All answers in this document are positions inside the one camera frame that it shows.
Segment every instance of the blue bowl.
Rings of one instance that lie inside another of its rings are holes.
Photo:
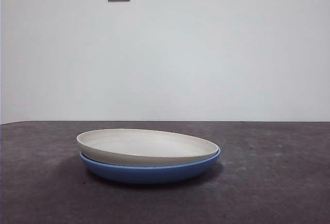
[[[219,157],[221,150],[202,161],[156,167],[116,166],[103,164],[85,157],[80,152],[80,157],[93,173],[100,177],[129,184],[162,184],[181,181],[195,177],[209,169]]]

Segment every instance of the table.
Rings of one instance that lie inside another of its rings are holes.
[[[106,181],[76,136],[150,129],[218,144],[205,174],[153,186]],[[1,125],[1,223],[330,223],[329,122],[28,121]]]

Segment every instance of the white plate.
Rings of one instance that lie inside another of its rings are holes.
[[[93,130],[77,136],[87,158],[120,166],[171,166],[210,158],[218,146],[208,140],[153,130]]]

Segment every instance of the white wall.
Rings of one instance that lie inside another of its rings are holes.
[[[330,121],[330,0],[2,0],[2,123]]]

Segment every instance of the plate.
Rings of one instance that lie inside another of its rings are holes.
[[[201,138],[154,130],[93,130],[77,136],[91,160],[120,166],[171,166],[210,158],[218,146]]]
[[[220,153],[221,150],[219,148],[215,155],[202,161],[157,167],[109,165],[93,161],[85,157],[81,152],[80,157],[89,170],[109,180],[129,184],[162,184],[193,178],[205,172],[217,161]]]

